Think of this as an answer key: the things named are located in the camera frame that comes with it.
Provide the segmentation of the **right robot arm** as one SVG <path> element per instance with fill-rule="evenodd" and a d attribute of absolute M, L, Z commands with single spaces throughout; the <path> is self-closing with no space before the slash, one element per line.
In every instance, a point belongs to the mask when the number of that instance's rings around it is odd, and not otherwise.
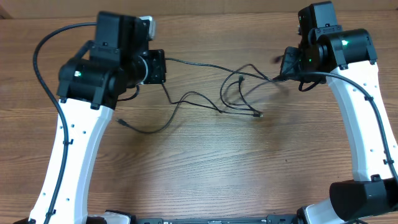
<path fill-rule="evenodd" d="M 365 29 L 343 30 L 330 1 L 298 12 L 301 42 L 287 47 L 279 81 L 300 91 L 327 84 L 338 103 L 352 157 L 351 180 L 300 208 L 294 223 L 360 223 L 397 210 L 397 142 L 379 89 L 377 53 Z"/>

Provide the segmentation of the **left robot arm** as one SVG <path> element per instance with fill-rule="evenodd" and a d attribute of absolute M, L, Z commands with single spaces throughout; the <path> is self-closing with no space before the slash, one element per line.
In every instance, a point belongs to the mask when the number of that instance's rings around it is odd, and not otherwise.
<path fill-rule="evenodd" d="M 155 20 L 101 11 L 88 40 L 58 73 L 49 98 L 58 112 L 57 131 L 40 195 L 25 223 L 137 221 L 130 213 L 88 213 L 88 192 L 98 148 L 122 94 L 165 81 L 165 55 L 151 50 Z"/>

